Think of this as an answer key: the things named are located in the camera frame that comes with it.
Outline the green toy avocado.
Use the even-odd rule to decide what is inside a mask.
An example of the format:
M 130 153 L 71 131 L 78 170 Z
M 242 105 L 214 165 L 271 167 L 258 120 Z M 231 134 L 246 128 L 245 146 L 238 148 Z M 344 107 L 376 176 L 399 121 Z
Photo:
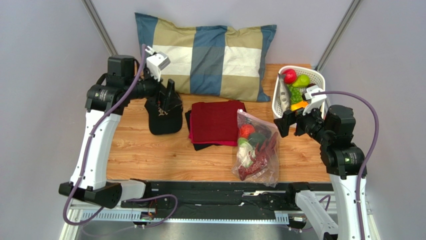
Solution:
M 267 137 L 260 132 L 253 132 L 248 136 L 248 142 L 253 147 L 261 147 Z

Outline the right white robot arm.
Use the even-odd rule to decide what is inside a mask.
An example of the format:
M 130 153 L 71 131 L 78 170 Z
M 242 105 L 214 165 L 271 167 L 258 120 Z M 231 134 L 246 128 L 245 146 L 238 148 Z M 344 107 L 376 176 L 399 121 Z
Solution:
M 291 203 L 303 211 L 320 240 L 371 239 L 365 216 L 366 172 L 361 169 L 365 155 L 352 142 L 356 125 L 353 110 L 332 105 L 325 118 L 317 108 L 307 114 L 303 111 L 287 110 L 273 122 L 283 138 L 296 124 L 295 136 L 307 134 L 320 144 L 320 159 L 333 187 L 338 221 L 330 217 L 306 182 L 289 185 Z

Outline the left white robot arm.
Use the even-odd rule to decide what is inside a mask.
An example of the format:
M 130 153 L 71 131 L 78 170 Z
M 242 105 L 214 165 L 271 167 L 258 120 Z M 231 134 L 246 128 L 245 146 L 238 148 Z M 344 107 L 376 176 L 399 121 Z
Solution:
M 85 139 L 69 181 L 59 194 L 69 199 L 115 208 L 119 202 L 141 199 L 151 185 L 144 180 L 107 180 L 107 164 L 114 134 L 125 108 L 132 100 L 145 99 L 148 128 L 152 135 L 174 134 L 183 125 L 183 103 L 172 79 L 162 83 L 161 71 L 170 64 L 162 52 L 148 55 L 145 63 L 129 55 L 114 55 L 86 95 Z

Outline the toy cauliflower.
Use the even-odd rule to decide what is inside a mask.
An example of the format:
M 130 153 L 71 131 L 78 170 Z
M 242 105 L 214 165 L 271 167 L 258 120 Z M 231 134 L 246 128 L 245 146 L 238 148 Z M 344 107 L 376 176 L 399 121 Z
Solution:
M 244 137 L 240 137 L 237 140 L 237 144 L 237 161 L 239 162 L 240 166 L 247 169 L 254 162 L 253 159 L 255 158 L 255 148 Z

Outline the clear zip top bag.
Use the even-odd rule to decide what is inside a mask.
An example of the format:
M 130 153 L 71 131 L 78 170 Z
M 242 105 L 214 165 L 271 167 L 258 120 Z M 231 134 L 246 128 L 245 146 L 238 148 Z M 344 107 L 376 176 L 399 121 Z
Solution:
M 242 182 L 274 188 L 280 172 L 280 132 L 271 122 L 237 110 L 237 151 L 231 172 Z

